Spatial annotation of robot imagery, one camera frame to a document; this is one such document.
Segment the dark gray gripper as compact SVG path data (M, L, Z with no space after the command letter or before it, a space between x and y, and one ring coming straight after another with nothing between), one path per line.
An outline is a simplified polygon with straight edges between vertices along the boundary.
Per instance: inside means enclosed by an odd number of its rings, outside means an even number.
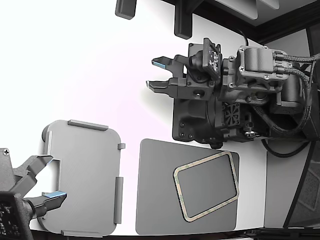
M22 165L13 169L9 149L1 148L0 191L8 192L12 188L13 192L24 197L37 184L37 174L52 160L51 155L32 155ZM55 191L38 197L24 198L23 201L30 205L32 217L40 218L48 211L60 208L66 198L66 192Z

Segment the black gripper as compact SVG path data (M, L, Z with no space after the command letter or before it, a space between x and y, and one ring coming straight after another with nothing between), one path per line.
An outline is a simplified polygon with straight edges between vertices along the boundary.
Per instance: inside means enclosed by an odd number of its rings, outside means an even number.
M162 56L151 63L172 73L167 81L146 81L154 93L166 94L177 99L208 101L215 97L219 101L235 101L238 65L235 60L221 57L185 57L175 55L173 59Z

